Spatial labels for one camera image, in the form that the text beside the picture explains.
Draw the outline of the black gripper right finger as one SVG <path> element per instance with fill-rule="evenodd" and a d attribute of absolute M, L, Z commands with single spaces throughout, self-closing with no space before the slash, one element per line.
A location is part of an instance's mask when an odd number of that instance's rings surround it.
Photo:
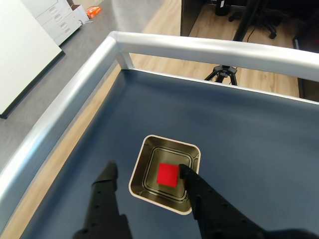
<path fill-rule="evenodd" d="M 318 238 L 318 235 L 302 229 L 267 231 L 237 210 L 188 166 L 179 165 L 179 177 L 183 180 L 203 239 Z"/>

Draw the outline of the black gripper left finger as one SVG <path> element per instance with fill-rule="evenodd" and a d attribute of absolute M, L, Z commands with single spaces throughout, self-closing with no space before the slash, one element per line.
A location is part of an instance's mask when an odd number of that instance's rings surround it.
<path fill-rule="evenodd" d="M 83 228 L 74 239 L 131 239 L 126 215 L 120 214 L 116 199 L 118 168 L 110 161 L 91 187 Z"/>

